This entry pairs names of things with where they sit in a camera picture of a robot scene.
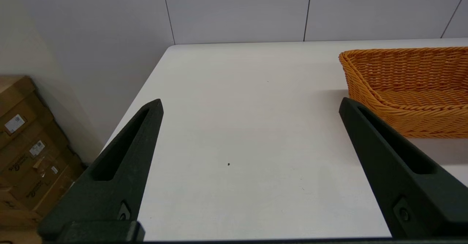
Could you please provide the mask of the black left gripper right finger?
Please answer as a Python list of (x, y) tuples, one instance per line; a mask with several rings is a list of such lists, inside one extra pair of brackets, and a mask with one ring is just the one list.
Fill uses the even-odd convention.
[(363, 104), (339, 114), (395, 238), (466, 238), (468, 189)]

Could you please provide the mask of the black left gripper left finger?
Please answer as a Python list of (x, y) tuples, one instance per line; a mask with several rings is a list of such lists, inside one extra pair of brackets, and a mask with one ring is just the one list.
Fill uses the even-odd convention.
[(146, 103), (40, 222), (44, 242), (142, 242), (137, 220), (159, 129), (160, 99)]

